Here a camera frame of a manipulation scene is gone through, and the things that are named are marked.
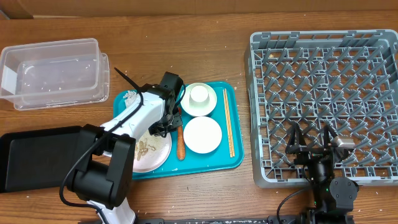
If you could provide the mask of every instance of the tray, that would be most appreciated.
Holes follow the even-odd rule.
[[[335,174],[361,185],[398,184],[397,32],[256,32],[245,53],[251,149],[260,187],[307,185],[286,155],[292,122],[321,145],[325,124],[356,147]]]
[[[243,161],[243,142],[241,128],[239,123],[238,109],[236,106],[235,93],[231,85],[226,82],[210,82],[206,83],[211,86],[217,95],[216,108],[211,112],[209,117],[213,118],[221,126],[223,138],[221,144],[216,150],[208,154],[198,154],[191,151],[185,146],[186,156],[183,161],[177,159],[177,132],[172,132],[172,150],[167,160],[156,170],[148,173],[133,173],[134,180],[150,179],[158,177],[170,177],[182,174],[194,174],[199,172],[208,172],[222,169],[232,169],[239,166]],[[231,125],[233,129],[233,139],[235,146],[235,157],[229,157],[228,136],[226,130],[223,89],[228,91],[229,110],[231,113]],[[127,93],[120,93],[113,103],[113,116],[117,116],[126,109],[123,96]],[[192,119],[189,114],[182,110],[183,128]]]

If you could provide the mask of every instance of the dish rack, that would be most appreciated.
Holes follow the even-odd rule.
[[[324,125],[353,138],[337,176],[360,185],[398,184],[398,34],[393,30],[255,32],[245,52],[255,183],[306,185],[286,155],[296,122],[309,146]]]

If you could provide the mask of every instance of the chopsticks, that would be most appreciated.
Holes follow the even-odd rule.
[[[223,95],[224,95],[226,129],[228,132],[229,156],[230,156],[230,158],[232,158],[232,157],[235,157],[235,148],[234,148],[234,139],[232,136],[231,115],[229,113],[228,94],[227,94],[226,89],[223,90]]]

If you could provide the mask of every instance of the white cup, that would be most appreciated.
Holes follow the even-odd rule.
[[[196,108],[206,106],[209,101],[209,92],[204,86],[195,86],[192,88],[189,96],[190,104]]]

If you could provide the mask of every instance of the wooden table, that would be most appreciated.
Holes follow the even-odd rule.
[[[96,38],[110,66],[139,85],[158,83],[165,71],[185,83],[226,81],[236,87],[245,154],[234,170],[135,182],[128,200],[142,218],[238,218],[274,215],[296,189],[260,189],[252,179],[248,94],[243,53],[249,36],[267,30],[398,30],[397,11],[307,12],[218,16],[142,16],[0,21],[0,49],[9,45]],[[111,71],[109,100],[91,105],[16,111],[0,101],[0,134],[71,125],[100,125],[112,118],[115,96],[130,85]],[[67,198],[79,202],[70,192]],[[352,212],[357,223],[397,223],[398,190],[363,187]],[[310,194],[290,199],[281,214],[312,204]],[[76,223],[92,209],[64,205],[58,188],[0,194],[0,223]]]

